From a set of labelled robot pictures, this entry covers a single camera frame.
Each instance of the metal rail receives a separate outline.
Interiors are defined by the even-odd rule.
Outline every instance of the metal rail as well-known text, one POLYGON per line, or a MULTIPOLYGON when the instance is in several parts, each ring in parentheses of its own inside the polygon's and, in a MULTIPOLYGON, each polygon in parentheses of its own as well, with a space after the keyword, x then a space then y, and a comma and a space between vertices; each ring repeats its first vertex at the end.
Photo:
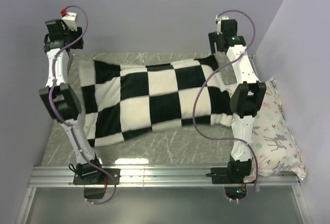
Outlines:
MULTIPOLYGON (((119 168, 120 183, 117 187, 203 187, 239 186, 239 184, 212 184, 206 177, 212 167, 226 165, 115 165, 105 168, 119 168)), ((35 167, 28 187, 83 187, 74 185, 74 173, 67 167, 35 167)), ((260 186, 300 185, 295 174, 281 173, 269 177, 259 176, 260 186)))

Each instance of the red connector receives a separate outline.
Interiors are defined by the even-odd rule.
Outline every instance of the red connector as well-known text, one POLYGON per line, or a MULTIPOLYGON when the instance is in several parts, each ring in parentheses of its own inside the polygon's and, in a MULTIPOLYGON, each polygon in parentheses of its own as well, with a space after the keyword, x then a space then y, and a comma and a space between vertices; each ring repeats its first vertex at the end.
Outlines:
POLYGON ((65 16, 67 14, 67 11, 65 9, 62 9, 61 14, 62 14, 62 16, 65 16))

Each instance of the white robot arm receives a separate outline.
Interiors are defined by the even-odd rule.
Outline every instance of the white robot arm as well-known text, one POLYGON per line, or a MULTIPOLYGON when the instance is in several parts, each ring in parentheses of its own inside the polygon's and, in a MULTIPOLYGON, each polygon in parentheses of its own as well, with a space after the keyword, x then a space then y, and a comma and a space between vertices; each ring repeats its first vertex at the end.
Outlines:
MULTIPOLYGON (((230 98, 233 112, 232 123, 235 138, 252 142, 252 125, 260 110, 266 92, 266 84, 256 76, 246 52, 246 43, 237 36, 237 22, 227 16, 216 17, 217 31, 209 33, 211 52, 225 52, 232 64, 237 80, 237 88, 230 98)), ((247 144, 234 141, 227 173, 233 183, 242 183, 251 174, 252 154, 247 144)))
MULTIPOLYGON (((102 169, 95 151, 87 141, 83 119, 81 118, 81 105, 68 84, 70 49, 83 48, 83 39, 79 40, 82 35, 82 28, 77 26, 76 13, 65 12, 62 15, 61 19, 45 22, 49 33, 45 36, 44 51, 48 57, 49 69, 46 86, 39 90, 39 95, 51 118, 60 122, 74 149, 77 165, 73 166, 71 164, 69 166, 75 172, 74 183, 84 185, 105 184, 106 178, 101 170, 107 172, 108 170, 102 169), (65 46, 70 44, 69 48, 63 50, 65 46)), ((84 188, 86 199, 101 199, 104 193, 105 190, 102 188, 84 188)))

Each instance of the glass panel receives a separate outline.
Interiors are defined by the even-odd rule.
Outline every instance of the glass panel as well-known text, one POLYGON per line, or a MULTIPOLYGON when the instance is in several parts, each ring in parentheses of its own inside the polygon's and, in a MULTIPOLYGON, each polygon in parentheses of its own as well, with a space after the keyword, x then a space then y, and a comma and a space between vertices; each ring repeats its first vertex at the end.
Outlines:
POLYGON ((302 224, 292 187, 261 187, 239 205, 223 188, 119 188, 103 205, 84 202, 78 188, 40 188, 30 224, 302 224))

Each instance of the black square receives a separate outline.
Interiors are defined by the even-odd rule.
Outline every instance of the black square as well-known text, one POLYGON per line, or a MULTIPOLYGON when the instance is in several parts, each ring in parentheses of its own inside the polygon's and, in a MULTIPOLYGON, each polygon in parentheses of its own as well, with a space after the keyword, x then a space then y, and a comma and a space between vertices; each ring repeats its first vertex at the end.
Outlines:
POLYGON ((211 101, 211 113, 225 113, 227 115, 232 115, 233 113, 230 110, 230 96, 228 91, 221 92, 221 90, 216 87, 207 88, 211 101))
POLYGON ((149 105, 152 125, 181 118, 179 93, 151 96, 149 105))
POLYGON ((87 141, 92 148, 95 147, 95 139, 87 139, 87 141))
POLYGON ((175 70, 175 75, 179 90, 198 88, 205 82, 203 69, 200 65, 178 68, 175 70))
POLYGON ((122 76, 120 85, 120 100, 149 95, 148 72, 137 72, 122 76))
POLYGON ((96 84, 102 84, 120 76, 120 65, 94 61, 94 67, 96 84))
POLYGON ((165 71, 173 69, 173 66, 170 63, 148 65, 146 66, 147 71, 165 71))
POLYGON ((132 138, 141 136, 143 134, 146 134, 146 133, 152 132, 152 131, 153 130, 151 127, 142 128, 142 129, 138 129, 138 130, 129 130, 129 131, 123 132, 123 138, 124 138, 124 140, 128 140, 128 139, 132 139, 132 138))
POLYGON ((217 68, 219 68, 219 64, 214 55, 210 55, 207 58, 199 58, 199 59, 195 59, 195 60, 197 60, 202 65, 210 66, 212 68, 212 70, 214 70, 214 71, 217 68))
MULTIPOLYGON (((195 118, 196 124, 198 125, 210 125, 211 124, 211 116, 201 116, 195 118)), ((181 121, 182 126, 186 125, 193 125, 192 118, 182 119, 181 121)))
POLYGON ((86 114, 96 113, 97 104, 95 99, 95 85, 82 87, 81 91, 84 99, 86 114))
POLYGON ((120 124, 120 103, 100 111, 95 126, 95 138, 120 133, 122 131, 120 124))

